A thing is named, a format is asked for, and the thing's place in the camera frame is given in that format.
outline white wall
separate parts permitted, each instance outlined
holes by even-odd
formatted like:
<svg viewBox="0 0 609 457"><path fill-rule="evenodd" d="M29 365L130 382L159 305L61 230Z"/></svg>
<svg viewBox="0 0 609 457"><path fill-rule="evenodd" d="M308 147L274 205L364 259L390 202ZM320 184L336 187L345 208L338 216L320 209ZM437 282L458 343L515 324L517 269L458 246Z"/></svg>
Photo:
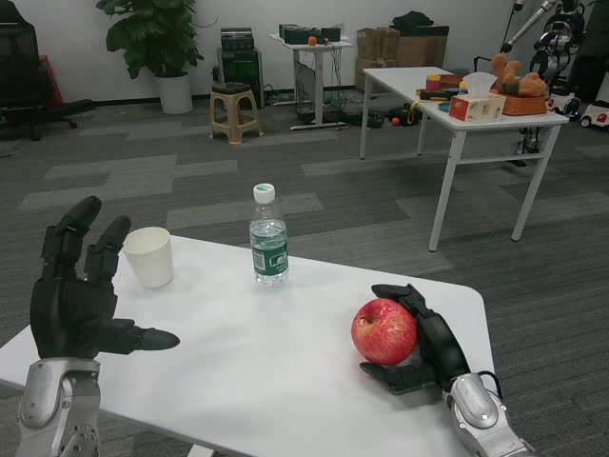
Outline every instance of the white wall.
<svg viewBox="0 0 609 457"><path fill-rule="evenodd" d="M36 27L41 53L49 55L66 101L135 99L156 96L150 74L128 77L121 53L106 51L110 19L95 8L96 0L15 0ZM191 72L193 93L210 92L215 48L221 27L249 26L264 58L265 82L275 89L292 87L290 52L267 35L279 23L331 26L343 22L355 38L363 27L389 25L393 17L418 10L450 26L444 66L470 68L476 55L492 56L501 46L512 0L199 0L196 22L218 23L199 30L199 51L206 58ZM344 50L342 83L353 84L357 50ZM330 61L326 59L326 69Z"/></svg>

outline black bag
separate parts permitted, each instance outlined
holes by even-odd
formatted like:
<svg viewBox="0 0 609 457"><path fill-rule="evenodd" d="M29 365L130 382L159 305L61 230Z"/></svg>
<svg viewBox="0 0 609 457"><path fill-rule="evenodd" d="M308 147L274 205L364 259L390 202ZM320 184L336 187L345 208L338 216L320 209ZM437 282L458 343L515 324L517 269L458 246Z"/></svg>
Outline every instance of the black bag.
<svg viewBox="0 0 609 457"><path fill-rule="evenodd" d="M417 27L428 27L433 26L434 21L425 16L422 12L410 11L408 14L400 17L393 18L393 25L391 26L395 30L400 31L400 35L409 35L413 29Z"/></svg>

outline plastic stool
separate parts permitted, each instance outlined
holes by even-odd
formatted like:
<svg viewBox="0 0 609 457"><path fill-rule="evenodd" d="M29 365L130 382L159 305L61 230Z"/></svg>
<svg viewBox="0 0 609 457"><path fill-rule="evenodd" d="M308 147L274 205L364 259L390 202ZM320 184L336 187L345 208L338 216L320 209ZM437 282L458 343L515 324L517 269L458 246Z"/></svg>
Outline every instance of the plastic stool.
<svg viewBox="0 0 609 457"><path fill-rule="evenodd" d="M253 117L245 116L239 110L239 102L246 98L251 103ZM216 100L222 100L225 104L226 118L216 119ZM251 91L251 87L242 83L214 83L211 92L211 135L213 138L216 132L225 133L228 143L240 145L244 142L244 132L256 129L258 136L263 135L258 117L258 107L256 99Z"/></svg>

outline red apple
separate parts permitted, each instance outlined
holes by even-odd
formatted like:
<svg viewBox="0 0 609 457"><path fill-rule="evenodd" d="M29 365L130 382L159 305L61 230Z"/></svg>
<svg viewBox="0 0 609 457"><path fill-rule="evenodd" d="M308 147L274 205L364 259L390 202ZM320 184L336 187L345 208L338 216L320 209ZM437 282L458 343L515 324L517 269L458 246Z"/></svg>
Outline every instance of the red apple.
<svg viewBox="0 0 609 457"><path fill-rule="evenodd" d="M351 324L351 338L366 360L393 366L406 360L417 345L417 323L400 304L378 298L365 304Z"/></svg>

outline white table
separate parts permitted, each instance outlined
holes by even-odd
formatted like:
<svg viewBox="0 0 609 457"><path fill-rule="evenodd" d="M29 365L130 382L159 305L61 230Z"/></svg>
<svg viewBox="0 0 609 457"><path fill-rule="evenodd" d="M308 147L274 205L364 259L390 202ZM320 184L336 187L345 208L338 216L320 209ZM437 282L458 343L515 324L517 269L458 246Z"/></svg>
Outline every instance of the white table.
<svg viewBox="0 0 609 457"><path fill-rule="evenodd" d="M374 298L370 286L411 283L453 328L471 369L493 370L475 290L296 257L289 281L266 288L253 280L248 249L171 244L176 276L163 288L141 288L121 258L116 316L182 343L101 354L102 410L231 454L467 456L439 389L391 395L360 370L350 327ZM0 380L22 388L36 360L26 328L0 349Z"/></svg>
<svg viewBox="0 0 609 457"><path fill-rule="evenodd" d="M363 99L363 118L362 118L362 140L360 143L360 158L365 158L365 140L367 135L367 124L368 124L368 105L370 102L370 93L372 90L372 83L378 83L384 88L397 93L408 103L413 103L420 100L417 95L417 89L425 87L425 79L428 74L450 74L448 71L444 71L435 67L420 67L414 69L366 69L363 71L365 74L365 94ZM442 222L444 220L444 214L446 212L446 204L448 203L448 195L450 194L450 188L453 183L453 177L455 175L455 168L457 165L465 164L483 164L488 162L507 162L515 159L519 160L533 160L540 159L529 190L526 192L524 201L522 202L521 213L518 216L516 226L512 232L512 240L518 241L522 235L522 229L529 215L535 195L540 187L543 173L550 160L552 149L556 143L556 139L559 136L560 126L569 122L569 119L560 116L554 112L548 112L545 114L531 115L531 116L505 116L502 115L499 119L493 121L484 122L463 122L454 117L450 117L447 112L440 111L438 104L440 102L425 102L417 106L417 109L422 112L422 124L421 131L419 134L419 146L417 153L422 154L423 141L425 136L425 127L429 118L438 121L438 123L449 129L452 132L453 139L450 146L450 152L448 154L448 161L446 163L446 171L444 172L444 180L442 182L442 191L440 192L440 201L438 202L438 209L436 210L436 217L434 219L434 225L431 230L431 239L429 240L429 250L435 251L438 248L438 240L440 239L440 232L442 230ZM468 131L483 131L483 130L500 130L500 129L520 129L520 128L534 128L534 127L550 127L550 133L545 141L543 150L539 154L521 154L517 157L514 156L497 156L497 157L484 157L477 159L461 159L463 146L465 144L465 137Z"/></svg>
<svg viewBox="0 0 609 457"><path fill-rule="evenodd" d="M281 43L283 46L292 51L292 59L294 61L294 88L297 86L296 79L299 74L299 66L301 65L301 52L313 52L315 55L314 60L314 70L315 70L315 121L306 126L294 126L292 130L302 130L302 129L320 129L324 127L337 127L344 126L344 122L329 122L324 124L324 53L331 52L333 50L341 50L343 48L351 48L353 46L352 43L346 41L347 37L341 37L341 41L332 42L328 45L288 45L284 41L284 39L279 36L278 33L270 33L270 36L273 40ZM294 89L294 99L295 102L285 102L286 104L298 103L296 100L297 91Z"/></svg>

